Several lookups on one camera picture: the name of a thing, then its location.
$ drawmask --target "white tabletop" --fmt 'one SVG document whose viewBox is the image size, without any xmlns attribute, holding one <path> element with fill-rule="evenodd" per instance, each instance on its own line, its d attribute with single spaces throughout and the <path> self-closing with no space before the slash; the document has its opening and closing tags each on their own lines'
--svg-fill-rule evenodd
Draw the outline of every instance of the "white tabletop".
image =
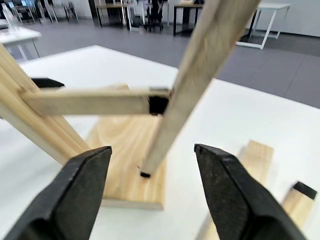
<svg viewBox="0 0 320 240">
<path fill-rule="evenodd" d="M 14 45 L 25 41 L 35 40 L 39 37 L 41 37 L 40 32 L 19 27 L 19 31 L 0 31 L 0 44 L 3 44 L 4 46 Z"/>
<path fill-rule="evenodd" d="M 49 77 L 67 88 L 114 83 L 171 87 L 177 69 L 93 46 L 23 63 L 31 77 Z M 96 117 L 68 117 L 85 137 Z M 208 207 L 194 144 L 237 154 L 250 139 L 275 149 L 266 187 L 282 201 L 302 181 L 320 190 L 320 110 L 278 96 L 214 80 L 167 155 L 164 211 L 102 207 L 91 240 L 194 240 Z M 35 195 L 58 173 L 59 164 L 0 121 L 0 239 Z M 319 197 L 303 231 L 319 239 Z"/>
<path fill-rule="evenodd" d="M 4 28 L 8 25 L 7 20 L 5 19 L 0 19 L 0 28 Z"/>
<path fill-rule="evenodd" d="M 290 8 L 290 3 L 275 3 L 275 2 L 261 2 L 258 5 L 258 9 L 272 9 L 272 10 L 280 10 Z"/>
</svg>

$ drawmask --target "wooden board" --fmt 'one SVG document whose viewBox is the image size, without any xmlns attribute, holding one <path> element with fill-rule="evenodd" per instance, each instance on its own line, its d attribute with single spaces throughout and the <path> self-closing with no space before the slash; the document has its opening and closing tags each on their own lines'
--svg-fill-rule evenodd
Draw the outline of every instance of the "wooden board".
<svg viewBox="0 0 320 240">
<path fill-rule="evenodd" d="M 283 200 L 283 209 L 300 229 L 303 228 L 307 221 L 308 215 L 315 203 L 314 198 L 316 194 L 314 196 L 307 196 L 303 191 L 299 191 L 293 187 Z"/>
<path fill-rule="evenodd" d="M 87 143 L 92 148 L 112 147 L 102 206 L 164 208 L 166 161 L 151 178 L 140 176 L 141 160 L 160 120 L 143 115 L 100 117 Z"/>
<path fill-rule="evenodd" d="M 172 96 L 141 171 L 152 175 L 224 65 L 260 0 L 206 1 L 172 88 Z"/>
<path fill-rule="evenodd" d="M 150 113 L 150 97 L 168 90 L 94 89 L 26 92 L 22 99 L 39 115 L 140 115 Z"/>
<path fill-rule="evenodd" d="M 89 146 L 62 117 L 41 117 L 21 93 L 40 89 L 0 45 L 0 116 L 61 164 L 89 150 Z"/>
<path fill-rule="evenodd" d="M 274 149 L 270 146 L 250 140 L 240 161 L 247 172 L 260 184 L 264 185 L 270 168 Z M 217 228 L 210 213 L 204 220 L 203 226 L 198 233 L 197 240 L 218 240 Z"/>
</svg>

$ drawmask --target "chair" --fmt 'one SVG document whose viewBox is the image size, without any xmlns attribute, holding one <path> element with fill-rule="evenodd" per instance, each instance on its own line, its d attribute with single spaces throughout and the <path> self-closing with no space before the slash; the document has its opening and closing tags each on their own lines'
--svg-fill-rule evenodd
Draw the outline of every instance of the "chair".
<svg viewBox="0 0 320 240">
<path fill-rule="evenodd" d="M 151 29 L 156 31 L 156 27 L 160 28 L 160 32 L 164 29 L 164 25 L 162 23 L 162 9 L 164 6 L 164 0 L 152 0 L 151 4 L 147 5 L 147 18 L 148 24 L 144 26 L 145 30 Z"/>
</svg>

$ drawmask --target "light wood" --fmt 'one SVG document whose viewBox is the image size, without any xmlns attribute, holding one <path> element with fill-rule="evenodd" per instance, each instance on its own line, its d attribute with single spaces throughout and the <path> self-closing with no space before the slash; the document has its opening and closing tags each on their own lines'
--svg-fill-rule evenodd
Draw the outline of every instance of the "light wood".
<svg viewBox="0 0 320 240">
<path fill-rule="evenodd" d="M 313 199 L 292 188 L 283 200 L 282 207 L 293 222 L 302 229 L 314 203 Z"/>
<path fill-rule="evenodd" d="M 206 1 L 141 171 L 153 174 L 212 78 L 223 66 L 260 0 Z"/>
<path fill-rule="evenodd" d="M 162 210 L 166 161 L 151 178 L 140 176 L 141 160 L 159 116 L 101 116 L 87 138 L 91 148 L 112 146 L 102 205 Z"/>
<path fill-rule="evenodd" d="M 260 184 L 264 185 L 267 179 L 274 149 L 262 143 L 250 140 L 244 153 L 240 156 L 240 161 L 247 172 Z M 218 240 L 216 225 L 210 215 L 204 220 L 197 240 Z"/>
<path fill-rule="evenodd" d="M 43 90 L 22 99 L 39 115 L 149 114 L 149 97 L 169 97 L 167 90 Z"/>
<path fill-rule="evenodd" d="M 0 116 L 61 164 L 89 150 L 61 116 L 40 117 L 20 97 L 40 89 L 0 45 Z"/>
</svg>

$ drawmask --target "black rubber pad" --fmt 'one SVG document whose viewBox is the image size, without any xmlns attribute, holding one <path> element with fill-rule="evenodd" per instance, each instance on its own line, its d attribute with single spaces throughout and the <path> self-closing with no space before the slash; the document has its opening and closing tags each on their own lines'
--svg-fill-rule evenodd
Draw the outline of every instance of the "black rubber pad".
<svg viewBox="0 0 320 240">
<path fill-rule="evenodd" d="M 111 153 L 111 147 L 106 146 L 70 159 L 35 197 L 4 240 L 89 239 Z"/>
<path fill-rule="evenodd" d="M 317 191 L 312 189 L 311 187 L 305 185 L 304 183 L 298 181 L 293 188 L 300 193 L 306 195 L 307 197 L 311 198 L 312 200 L 315 200 L 317 196 Z"/>
</svg>

